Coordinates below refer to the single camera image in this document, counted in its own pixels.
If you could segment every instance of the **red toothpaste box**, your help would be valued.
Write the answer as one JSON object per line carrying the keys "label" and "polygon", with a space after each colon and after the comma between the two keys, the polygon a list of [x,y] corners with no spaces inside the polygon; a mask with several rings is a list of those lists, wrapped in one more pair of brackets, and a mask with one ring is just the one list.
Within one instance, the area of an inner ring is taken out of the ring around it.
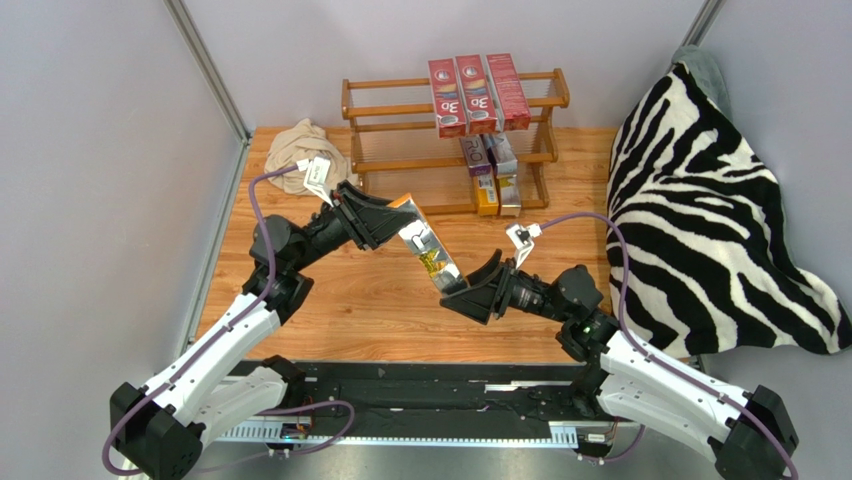
{"label": "red toothpaste box", "polygon": [[508,53],[486,55],[488,81],[498,104],[500,131],[526,130],[530,127],[530,109],[521,87],[512,56]]}
{"label": "red toothpaste box", "polygon": [[462,103],[467,114],[468,135],[497,131],[497,112],[488,91],[488,80],[479,55],[456,57]]}
{"label": "red toothpaste box", "polygon": [[432,102],[435,106],[435,122],[438,137],[456,138],[465,136],[466,120],[456,67],[452,58],[429,61],[429,84],[432,86]]}

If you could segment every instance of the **pillow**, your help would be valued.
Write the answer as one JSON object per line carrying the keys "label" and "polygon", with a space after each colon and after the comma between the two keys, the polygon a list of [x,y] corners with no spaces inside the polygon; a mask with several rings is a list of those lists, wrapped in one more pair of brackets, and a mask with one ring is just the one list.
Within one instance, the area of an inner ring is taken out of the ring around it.
{"label": "pillow", "polygon": [[[835,293],[790,258],[775,176],[685,65],[619,129],[607,209],[628,244],[626,320],[667,354],[741,345],[829,354],[852,344]],[[617,305],[623,265],[612,231],[607,257]]]}

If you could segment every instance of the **yellow box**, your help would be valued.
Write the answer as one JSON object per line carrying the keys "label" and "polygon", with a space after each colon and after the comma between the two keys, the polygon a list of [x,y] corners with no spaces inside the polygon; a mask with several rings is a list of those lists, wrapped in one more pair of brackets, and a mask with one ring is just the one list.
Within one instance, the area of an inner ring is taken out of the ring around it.
{"label": "yellow box", "polygon": [[473,191],[476,198],[476,213],[487,216],[497,215],[500,212],[500,201],[497,199],[497,186],[494,177],[479,175],[473,177]]}

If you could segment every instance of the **zebra print cloth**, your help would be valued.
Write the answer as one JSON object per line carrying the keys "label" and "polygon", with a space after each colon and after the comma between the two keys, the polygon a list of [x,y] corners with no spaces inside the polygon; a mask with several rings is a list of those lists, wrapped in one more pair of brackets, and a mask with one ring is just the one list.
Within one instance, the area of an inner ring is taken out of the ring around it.
{"label": "zebra print cloth", "polygon": [[[626,320],[675,357],[741,345],[829,354],[852,343],[831,288],[793,265],[778,182],[678,65],[612,147],[610,217],[630,254]],[[607,237],[613,304],[623,265]]]}

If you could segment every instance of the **crumpled cloth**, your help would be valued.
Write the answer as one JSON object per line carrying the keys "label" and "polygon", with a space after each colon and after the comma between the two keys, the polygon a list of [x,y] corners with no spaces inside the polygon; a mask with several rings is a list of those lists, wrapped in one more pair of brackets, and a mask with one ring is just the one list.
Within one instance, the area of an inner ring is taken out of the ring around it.
{"label": "crumpled cloth", "polygon": [[[263,170],[266,173],[274,172],[293,165],[299,160],[311,159],[316,156],[331,160],[331,167],[325,182],[329,188],[335,188],[338,183],[346,179],[354,183],[355,176],[350,173],[349,161],[337,150],[337,147],[328,141],[325,130],[308,118],[275,137],[269,152],[266,154],[266,165]],[[269,181],[291,195],[313,195],[303,185],[304,179],[305,172],[296,170],[286,175],[272,177]]]}

